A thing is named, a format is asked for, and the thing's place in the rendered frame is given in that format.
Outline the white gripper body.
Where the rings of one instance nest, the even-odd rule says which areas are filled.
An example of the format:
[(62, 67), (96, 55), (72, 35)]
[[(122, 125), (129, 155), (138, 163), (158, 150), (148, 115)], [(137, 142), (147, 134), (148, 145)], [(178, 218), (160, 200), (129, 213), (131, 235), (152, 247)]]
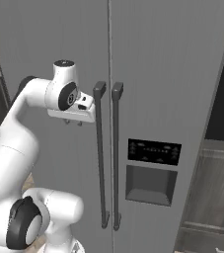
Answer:
[(66, 111), (47, 110), (47, 113), (51, 117), (85, 123), (93, 123), (96, 118), (94, 101), (76, 102)]

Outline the grey freezer door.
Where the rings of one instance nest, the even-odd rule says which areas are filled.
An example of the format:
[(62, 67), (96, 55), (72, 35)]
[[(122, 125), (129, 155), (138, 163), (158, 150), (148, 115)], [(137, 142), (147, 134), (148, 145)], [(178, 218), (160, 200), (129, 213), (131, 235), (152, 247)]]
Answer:
[[(0, 64), (11, 100), (23, 79), (53, 78), (53, 63), (76, 65), (78, 88), (94, 99), (107, 81), (107, 0), (0, 0)], [(112, 253), (110, 220), (102, 229), (96, 119), (93, 123), (51, 117), (30, 107), (22, 125), (37, 138), (37, 163), (23, 189), (45, 188), (83, 201), (81, 218), (70, 225), (85, 253)]]

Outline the grey fridge door with dispenser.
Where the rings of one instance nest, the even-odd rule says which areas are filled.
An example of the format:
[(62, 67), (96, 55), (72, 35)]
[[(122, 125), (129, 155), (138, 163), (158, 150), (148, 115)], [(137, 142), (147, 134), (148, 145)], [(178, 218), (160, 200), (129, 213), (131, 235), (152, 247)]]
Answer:
[(112, 0), (114, 253), (173, 253), (224, 56), (224, 0)]

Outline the dark wood cabinet drawer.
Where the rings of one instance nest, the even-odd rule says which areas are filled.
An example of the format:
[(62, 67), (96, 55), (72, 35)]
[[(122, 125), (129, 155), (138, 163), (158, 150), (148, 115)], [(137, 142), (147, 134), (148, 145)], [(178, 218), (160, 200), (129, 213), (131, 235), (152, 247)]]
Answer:
[(224, 151), (199, 155), (183, 217), (183, 227), (224, 234)]

